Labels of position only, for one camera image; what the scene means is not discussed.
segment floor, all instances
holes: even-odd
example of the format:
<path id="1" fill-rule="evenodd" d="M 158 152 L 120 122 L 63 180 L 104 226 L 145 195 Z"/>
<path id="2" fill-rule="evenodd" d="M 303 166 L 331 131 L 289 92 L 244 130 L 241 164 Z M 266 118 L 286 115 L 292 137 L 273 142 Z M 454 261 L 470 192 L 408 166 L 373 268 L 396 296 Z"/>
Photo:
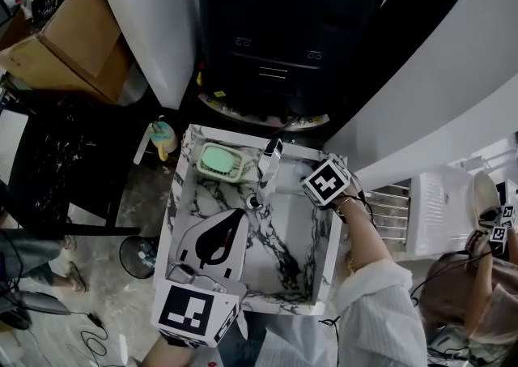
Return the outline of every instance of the floor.
<path id="1" fill-rule="evenodd" d="M 134 166 L 125 188 L 117 223 L 139 226 L 144 237 L 158 237 L 168 200 L 174 169 L 159 165 L 156 170 Z M 100 219 L 77 208 L 70 209 L 75 223 L 97 224 Z M 67 263 L 76 263 L 89 291 L 83 295 L 22 280 L 23 290 L 54 295 L 70 310 L 95 313 L 109 333 L 103 342 L 106 356 L 98 356 L 102 366 L 124 365 L 128 355 L 142 359 L 158 337 L 151 326 L 154 291 L 152 279 L 137 280 L 127 274 L 119 262 L 119 247 L 124 237 L 77 237 L 76 251 L 63 250 L 51 262 L 53 270 L 64 275 Z M 70 316 L 31 312 L 30 331 L 16 331 L 23 349 L 16 366 L 83 367 L 94 365 L 83 344 L 80 331 L 103 335 L 84 315 Z"/>

